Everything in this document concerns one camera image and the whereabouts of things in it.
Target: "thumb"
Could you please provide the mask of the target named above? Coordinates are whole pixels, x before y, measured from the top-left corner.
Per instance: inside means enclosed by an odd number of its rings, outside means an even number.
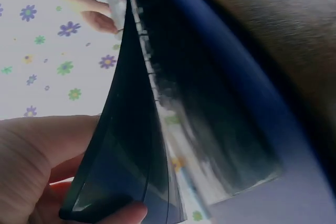
[[[108,3],[100,2],[97,0],[90,0],[87,3],[87,10],[91,10],[93,12],[98,12],[104,14],[105,16],[111,16],[111,9]]]
[[[85,115],[17,118],[2,121],[0,128],[14,132],[53,168],[86,150],[98,120]]]

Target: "purple flower pattern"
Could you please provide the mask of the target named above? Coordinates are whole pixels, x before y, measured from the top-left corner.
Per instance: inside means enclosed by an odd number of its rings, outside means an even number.
[[[26,110],[27,112],[23,115],[26,118],[32,118],[37,115],[36,107],[30,106],[30,108],[27,108]]]
[[[105,57],[101,58],[101,61],[99,62],[101,68],[110,68],[114,67],[114,64],[117,61],[114,59],[114,56],[106,55]]]
[[[27,85],[30,86],[31,84],[33,84],[36,79],[37,79],[37,76],[35,74],[32,76],[29,76],[27,80]]]
[[[58,35],[69,37],[71,34],[76,34],[80,27],[79,23],[74,24],[72,21],[69,21],[67,25],[60,26],[61,31],[58,32]]]
[[[26,20],[27,22],[30,21],[30,19],[35,18],[35,15],[37,11],[35,10],[35,5],[27,5],[26,8],[22,8],[20,16],[22,16],[22,20]]]

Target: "flower print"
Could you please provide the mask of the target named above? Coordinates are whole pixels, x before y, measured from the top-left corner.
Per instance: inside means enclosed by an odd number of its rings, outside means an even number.
[[[101,61],[99,62],[101,68],[110,68],[114,67],[114,64],[117,61],[114,59],[114,56],[106,55],[106,57],[102,57]]]
[[[9,74],[12,72],[12,67],[7,67],[1,70],[1,73]]]
[[[46,41],[46,38],[44,36],[41,36],[41,35],[39,35],[35,38],[35,44],[37,44],[37,45],[41,45],[45,41]]]
[[[66,61],[57,68],[57,73],[63,76],[67,73],[70,73],[73,67],[74,66],[72,65],[72,61]]]
[[[67,25],[61,25],[60,26],[61,31],[58,32],[59,36],[67,36],[69,37],[71,35],[71,33],[76,34],[77,33],[77,29],[80,28],[79,23],[77,24],[73,24],[73,22],[69,21]]]
[[[166,116],[164,118],[166,124],[179,124],[179,118],[176,115]]]
[[[23,57],[23,61],[26,64],[29,64],[33,61],[33,55],[26,55],[25,57]]]
[[[29,78],[27,80],[27,85],[29,86],[29,85],[33,84],[34,81],[36,81],[36,79],[37,79],[37,76],[35,74],[32,75],[32,76],[29,76]]]
[[[120,45],[119,45],[119,44],[115,44],[115,45],[112,47],[113,50],[118,50],[119,48],[120,48]]]
[[[193,219],[195,221],[203,220],[203,216],[202,216],[201,212],[200,211],[194,211],[193,212]]]
[[[30,108],[26,109],[27,112],[23,115],[26,118],[32,118],[33,116],[36,116],[36,107],[30,106]]]
[[[173,162],[175,172],[179,172],[181,167],[183,167],[184,162],[179,158],[173,158],[172,162]]]
[[[35,5],[27,5],[26,8],[23,8],[20,13],[22,20],[26,20],[28,22],[30,19],[35,18],[34,14],[36,14],[37,11],[34,8]]]
[[[72,89],[70,90],[68,95],[69,95],[69,99],[74,101],[76,99],[79,99],[82,93],[80,92],[80,89]]]

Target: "skin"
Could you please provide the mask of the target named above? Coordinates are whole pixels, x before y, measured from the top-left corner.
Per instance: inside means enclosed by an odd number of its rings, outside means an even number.
[[[111,10],[107,3],[97,0],[65,0],[68,5],[80,13],[83,19],[96,31],[116,34],[118,29],[109,17]]]
[[[96,116],[0,121],[0,223],[61,224],[58,211],[95,130]],[[138,224],[147,213],[134,202],[98,224]]]

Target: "hand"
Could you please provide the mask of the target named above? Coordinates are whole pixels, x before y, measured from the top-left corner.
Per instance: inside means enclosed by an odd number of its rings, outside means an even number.
[[[50,116],[0,121],[0,223],[61,224],[58,211],[98,117]],[[146,207],[132,203],[99,224],[138,224]]]
[[[70,7],[79,12],[83,19],[96,31],[116,34],[114,21],[109,17],[110,7],[97,0],[66,0]]]

